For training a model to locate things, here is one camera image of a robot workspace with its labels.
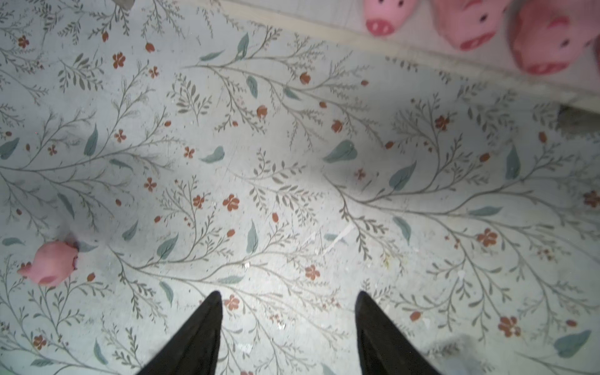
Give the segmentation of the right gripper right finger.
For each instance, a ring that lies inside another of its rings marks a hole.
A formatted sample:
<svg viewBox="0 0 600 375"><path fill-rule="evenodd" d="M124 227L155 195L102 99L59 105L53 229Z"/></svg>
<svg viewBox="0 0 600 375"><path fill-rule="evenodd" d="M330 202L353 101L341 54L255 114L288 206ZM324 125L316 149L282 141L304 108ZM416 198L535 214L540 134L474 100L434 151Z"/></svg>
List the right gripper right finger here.
<svg viewBox="0 0 600 375"><path fill-rule="evenodd" d="M363 374L439 375L364 291L357 296L355 322Z"/></svg>

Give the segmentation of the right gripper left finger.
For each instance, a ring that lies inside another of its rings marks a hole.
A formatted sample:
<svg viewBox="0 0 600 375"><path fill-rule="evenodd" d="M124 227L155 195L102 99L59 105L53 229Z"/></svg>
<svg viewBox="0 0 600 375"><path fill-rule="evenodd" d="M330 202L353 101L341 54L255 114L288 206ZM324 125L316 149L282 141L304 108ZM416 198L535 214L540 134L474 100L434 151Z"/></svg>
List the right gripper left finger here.
<svg viewBox="0 0 600 375"><path fill-rule="evenodd" d="M220 351L222 296L210 293L139 375L214 375Z"/></svg>

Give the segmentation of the pink pig toy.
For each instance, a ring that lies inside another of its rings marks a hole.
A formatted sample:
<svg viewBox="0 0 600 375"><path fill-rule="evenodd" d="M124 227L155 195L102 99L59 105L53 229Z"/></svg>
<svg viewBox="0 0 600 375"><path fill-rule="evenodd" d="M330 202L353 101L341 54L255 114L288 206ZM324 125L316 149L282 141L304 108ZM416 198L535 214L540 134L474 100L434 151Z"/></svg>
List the pink pig toy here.
<svg viewBox="0 0 600 375"><path fill-rule="evenodd" d="M393 34L413 15L419 4L420 0L364 0L367 30L375 37Z"/></svg>
<svg viewBox="0 0 600 375"><path fill-rule="evenodd" d="M34 260L22 264L17 273L43 287L56 287L77 268L79 250L66 242L49 242L36 252Z"/></svg>
<svg viewBox="0 0 600 375"><path fill-rule="evenodd" d="M509 46L524 73L559 73L599 36L598 1L526 1L509 32Z"/></svg>
<svg viewBox="0 0 600 375"><path fill-rule="evenodd" d="M453 48L470 51L495 37L509 0L434 0L434 26Z"/></svg>

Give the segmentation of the pink pig toy top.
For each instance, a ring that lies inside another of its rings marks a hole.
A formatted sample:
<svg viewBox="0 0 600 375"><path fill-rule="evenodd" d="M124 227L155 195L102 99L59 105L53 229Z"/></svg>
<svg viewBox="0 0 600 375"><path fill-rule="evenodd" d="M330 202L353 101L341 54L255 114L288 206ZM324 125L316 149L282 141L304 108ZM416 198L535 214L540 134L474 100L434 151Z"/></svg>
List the pink pig toy top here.
<svg viewBox="0 0 600 375"><path fill-rule="evenodd" d="M509 32L509 46L524 73L559 73L599 36L598 1L526 1Z"/></svg>

